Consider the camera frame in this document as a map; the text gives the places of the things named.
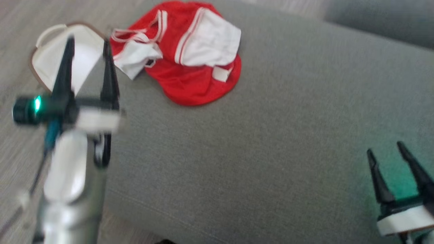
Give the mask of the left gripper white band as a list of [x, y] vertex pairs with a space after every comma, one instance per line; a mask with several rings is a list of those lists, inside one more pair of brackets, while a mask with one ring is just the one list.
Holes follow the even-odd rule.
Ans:
[[104, 40], [104, 78], [101, 100], [74, 98], [72, 89], [72, 64], [75, 38], [69, 36], [59, 65], [51, 97], [20, 96], [12, 107], [12, 117], [17, 125], [37, 126], [59, 121], [88, 133], [116, 133], [124, 126], [124, 110], [112, 108], [102, 101], [118, 101], [120, 92], [109, 40]]

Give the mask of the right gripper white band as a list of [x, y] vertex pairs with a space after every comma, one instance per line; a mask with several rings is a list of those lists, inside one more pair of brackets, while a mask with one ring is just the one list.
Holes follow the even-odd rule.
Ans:
[[381, 236], [433, 229], [434, 225], [434, 182], [431, 176], [411, 153], [403, 141], [397, 142], [402, 158], [410, 167], [420, 197], [412, 196], [395, 200], [379, 169], [372, 151], [367, 150], [368, 164], [374, 187], [375, 198], [380, 204], [377, 227]]

